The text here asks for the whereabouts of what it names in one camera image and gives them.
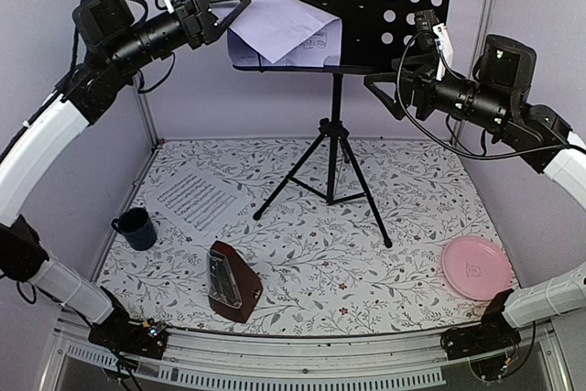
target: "dark blue mug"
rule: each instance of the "dark blue mug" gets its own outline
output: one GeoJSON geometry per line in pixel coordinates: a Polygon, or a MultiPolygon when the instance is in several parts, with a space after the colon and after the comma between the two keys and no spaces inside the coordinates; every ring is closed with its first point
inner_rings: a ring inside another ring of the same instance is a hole
{"type": "Polygon", "coordinates": [[[112,220],[114,230],[136,251],[146,251],[157,241],[157,231],[144,208],[132,208],[112,220]]]}

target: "pink plate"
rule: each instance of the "pink plate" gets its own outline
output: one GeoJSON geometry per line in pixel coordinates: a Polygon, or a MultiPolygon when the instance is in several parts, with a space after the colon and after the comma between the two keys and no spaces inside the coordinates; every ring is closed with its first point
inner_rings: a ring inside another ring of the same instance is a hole
{"type": "Polygon", "coordinates": [[[492,299],[511,284],[511,266],[505,253],[482,237],[470,235],[450,242],[441,265],[451,286],[470,299],[492,299]]]}

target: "tripod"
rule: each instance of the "tripod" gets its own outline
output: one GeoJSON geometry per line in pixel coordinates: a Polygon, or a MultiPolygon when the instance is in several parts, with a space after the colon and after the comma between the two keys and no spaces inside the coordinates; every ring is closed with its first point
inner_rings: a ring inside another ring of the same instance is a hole
{"type": "Polygon", "coordinates": [[[320,121],[320,135],[316,138],[315,141],[313,141],[313,144],[309,146],[308,150],[303,154],[303,156],[297,162],[297,164],[295,164],[295,166],[289,171],[289,173],[285,176],[281,183],[279,183],[278,187],[273,191],[273,193],[268,197],[268,199],[266,199],[263,206],[261,206],[260,209],[257,212],[255,212],[253,218],[255,220],[260,220],[261,216],[263,215],[263,212],[265,212],[265,210],[270,206],[270,204],[278,196],[278,194],[291,181],[293,183],[298,184],[300,187],[320,196],[322,199],[326,201],[328,205],[335,205],[336,203],[353,201],[355,199],[360,199],[361,197],[366,197],[366,199],[368,200],[368,204],[370,205],[371,211],[374,215],[374,218],[376,219],[376,224],[381,230],[381,235],[383,236],[385,246],[391,247],[393,244],[391,243],[391,239],[388,238],[388,234],[386,233],[386,228],[383,224],[381,214],[378,212],[378,209],[376,208],[373,195],[368,189],[368,185],[366,184],[366,180],[364,179],[364,174],[360,170],[360,166],[358,165],[356,156],[352,152],[352,148],[350,147],[350,143],[348,142],[348,135],[350,133],[348,132],[348,130],[344,128],[344,126],[342,125],[342,121],[340,120],[340,112],[342,109],[342,79],[343,74],[333,74],[331,120],[328,118],[324,118],[320,121]],[[330,159],[328,163],[328,188],[326,194],[323,194],[322,192],[312,188],[307,183],[297,179],[295,175],[303,166],[303,164],[305,164],[305,162],[309,159],[309,157],[315,152],[315,150],[320,146],[321,142],[323,142],[326,137],[330,139],[330,159]],[[335,180],[336,162],[338,158],[338,145],[342,147],[342,153],[344,154],[344,157],[346,157],[352,163],[354,172],[356,173],[356,176],[360,181],[360,185],[362,186],[363,192],[335,199],[334,190],[336,184],[335,180]]]}

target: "floral pattern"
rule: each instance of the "floral pattern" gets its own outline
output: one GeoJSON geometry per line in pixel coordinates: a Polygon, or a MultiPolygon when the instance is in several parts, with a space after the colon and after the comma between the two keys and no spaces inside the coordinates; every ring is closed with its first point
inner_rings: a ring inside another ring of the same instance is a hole
{"type": "MultiPolygon", "coordinates": [[[[205,256],[212,243],[186,236],[159,213],[153,248],[116,237],[99,283],[135,318],[211,331],[292,336],[371,334],[459,325],[484,302],[457,294],[442,274],[450,240],[468,234],[499,243],[458,158],[430,142],[352,140],[389,236],[386,249],[364,199],[327,206],[289,183],[259,222],[252,214],[309,146],[305,140],[171,142],[158,153],[135,205],[180,168],[195,167],[254,198],[216,238],[234,246],[265,291],[246,324],[216,315],[207,299],[205,256]]],[[[298,178],[325,190],[328,146],[298,178]]],[[[360,191],[340,159],[336,195],[360,191]]]]}

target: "white wall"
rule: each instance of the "white wall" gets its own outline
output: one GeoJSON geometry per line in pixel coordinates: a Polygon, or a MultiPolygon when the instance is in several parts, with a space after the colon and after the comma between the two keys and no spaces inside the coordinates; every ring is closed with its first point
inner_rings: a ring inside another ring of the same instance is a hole
{"type": "MultiPolygon", "coordinates": [[[[69,68],[79,0],[0,0],[0,149],[28,119],[69,68]]],[[[24,209],[43,245],[85,276],[148,155],[147,137],[131,91],[95,127],[76,140],[39,183],[24,209]]],[[[15,283],[0,281],[0,389],[37,386],[43,350],[59,308],[39,298],[29,306],[15,283]]]]}
{"type": "MultiPolygon", "coordinates": [[[[456,68],[466,72],[482,0],[450,0],[449,24],[456,68]]],[[[145,69],[153,83],[168,62],[145,69]]],[[[178,51],[175,72],[149,95],[157,129],[165,138],[316,136],[318,121],[330,114],[331,76],[308,73],[254,73],[232,68],[225,39],[207,48],[178,51]]],[[[443,117],[429,126],[446,135],[443,117]]],[[[342,119],[352,136],[419,138],[407,122],[396,121],[363,87],[362,77],[347,76],[342,119]]]]}
{"type": "MultiPolygon", "coordinates": [[[[497,0],[490,29],[537,51],[529,101],[551,106],[582,137],[586,136],[585,22],[586,0],[497,0]]],[[[465,132],[472,148],[477,148],[477,136],[476,130],[465,132]]],[[[586,260],[586,214],[561,188],[521,159],[471,162],[466,167],[524,286],[561,275],[586,260]]],[[[586,389],[586,313],[572,313],[554,324],[575,389],[586,389]]]]}

